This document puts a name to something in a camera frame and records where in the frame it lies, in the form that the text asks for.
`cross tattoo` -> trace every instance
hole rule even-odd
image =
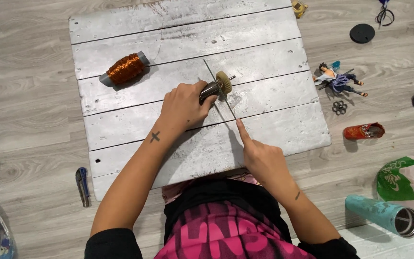
[[[159,142],[159,138],[157,137],[157,135],[160,133],[160,131],[156,132],[156,134],[154,134],[153,132],[151,132],[151,140],[149,141],[150,143],[153,142],[153,140],[156,140],[157,142]]]

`gray wood floor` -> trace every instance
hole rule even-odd
[[[92,207],[82,207],[74,181],[88,158],[68,17],[144,2],[152,0],[0,0],[0,211],[19,258],[83,257],[98,206],[92,197]],[[343,229],[365,223],[345,213],[344,198],[372,196],[382,165],[414,155],[414,3],[391,1],[396,21],[365,45],[353,43],[349,30],[374,25],[377,0],[306,3],[298,23],[312,70],[341,60],[342,71],[355,68],[365,82],[356,88],[369,93],[345,95],[347,114],[337,117],[333,97],[320,91],[333,144],[288,157],[301,188]],[[381,139],[343,140],[344,127],[372,122],[385,127]],[[147,258],[162,244],[162,210],[160,191],[151,191],[134,230]]]

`copper wire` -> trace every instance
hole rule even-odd
[[[141,62],[136,53],[123,57],[114,65],[112,65],[108,71],[108,77],[116,85],[122,84],[129,79],[135,77],[143,71],[145,65]]]

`red can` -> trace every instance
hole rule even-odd
[[[369,139],[381,138],[385,133],[384,128],[378,122],[347,127],[343,130],[346,139]]]

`copper wire spool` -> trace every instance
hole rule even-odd
[[[106,73],[98,79],[108,87],[123,84],[140,74],[150,62],[143,52],[125,56],[112,65]]]

